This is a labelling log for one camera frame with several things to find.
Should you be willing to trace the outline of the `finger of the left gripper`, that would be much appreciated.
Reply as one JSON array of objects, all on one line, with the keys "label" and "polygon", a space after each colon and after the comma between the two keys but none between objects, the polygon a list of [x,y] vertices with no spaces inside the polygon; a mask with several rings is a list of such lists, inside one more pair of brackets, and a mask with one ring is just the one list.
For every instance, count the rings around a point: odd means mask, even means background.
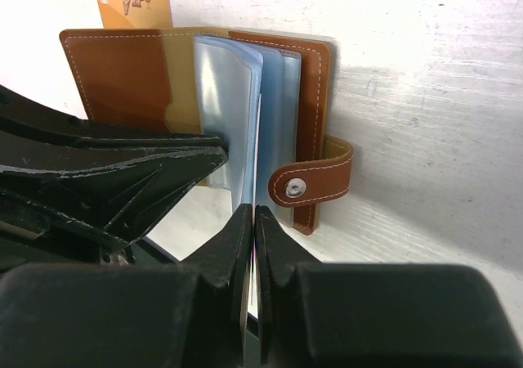
[{"label": "finger of the left gripper", "polygon": [[1,87],[1,130],[42,143],[74,148],[217,147],[223,140],[213,135],[144,131],[53,110]]},{"label": "finger of the left gripper", "polygon": [[141,240],[228,158],[220,145],[1,149],[1,262],[98,263]]}]

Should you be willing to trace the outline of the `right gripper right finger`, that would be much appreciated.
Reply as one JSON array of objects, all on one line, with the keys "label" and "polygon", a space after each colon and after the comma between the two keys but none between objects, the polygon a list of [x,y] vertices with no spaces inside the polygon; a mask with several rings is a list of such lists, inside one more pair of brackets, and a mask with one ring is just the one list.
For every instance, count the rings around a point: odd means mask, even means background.
[{"label": "right gripper right finger", "polygon": [[267,207],[255,214],[264,366],[521,366],[498,296],[476,269],[322,263]]}]

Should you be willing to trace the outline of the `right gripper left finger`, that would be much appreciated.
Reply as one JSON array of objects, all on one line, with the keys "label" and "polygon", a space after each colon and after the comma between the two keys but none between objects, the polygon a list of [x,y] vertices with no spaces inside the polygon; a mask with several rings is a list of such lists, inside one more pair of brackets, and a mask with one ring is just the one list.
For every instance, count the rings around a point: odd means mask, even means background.
[{"label": "right gripper left finger", "polygon": [[253,208],[177,264],[26,264],[1,280],[4,367],[238,367]]}]

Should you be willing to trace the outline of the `gold card magnetic stripe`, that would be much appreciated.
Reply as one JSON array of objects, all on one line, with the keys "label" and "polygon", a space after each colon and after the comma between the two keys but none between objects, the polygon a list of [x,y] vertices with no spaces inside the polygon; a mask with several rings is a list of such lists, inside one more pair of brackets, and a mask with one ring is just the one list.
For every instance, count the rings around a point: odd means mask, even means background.
[{"label": "gold card magnetic stripe", "polygon": [[260,115],[262,95],[258,97],[256,108],[256,123],[254,126],[254,149],[253,149],[253,188],[251,205],[252,215],[252,236],[250,239],[251,253],[248,263],[248,292],[247,292],[247,315],[248,319],[258,321],[258,287],[257,287],[257,233],[256,233],[256,207],[257,207],[257,169],[258,169],[258,147],[260,131]]}]

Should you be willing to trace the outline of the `gold card with chip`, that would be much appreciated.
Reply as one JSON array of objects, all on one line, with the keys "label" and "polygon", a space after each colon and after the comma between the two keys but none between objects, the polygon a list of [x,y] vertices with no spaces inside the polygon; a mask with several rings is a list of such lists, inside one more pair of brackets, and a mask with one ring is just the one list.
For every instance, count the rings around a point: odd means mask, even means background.
[{"label": "gold card with chip", "polygon": [[172,26],[169,0],[97,0],[106,29],[156,29]]}]

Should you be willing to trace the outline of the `brown leather card holder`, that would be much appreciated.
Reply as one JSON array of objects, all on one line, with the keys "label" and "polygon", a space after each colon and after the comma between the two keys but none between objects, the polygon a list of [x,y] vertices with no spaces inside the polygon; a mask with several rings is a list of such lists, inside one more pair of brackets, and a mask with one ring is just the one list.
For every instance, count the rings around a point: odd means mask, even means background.
[{"label": "brown leather card holder", "polygon": [[293,209],[292,226],[311,234],[319,203],[348,192],[353,159],[349,143],[325,132],[332,61],[327,43],[213,27],[67,29],[61,32],[60,42],[90,120],[198,133],[196,35],[276,47],[301,58],[297,158],[271,168],[263,188],[269,194],[269,206]]}]

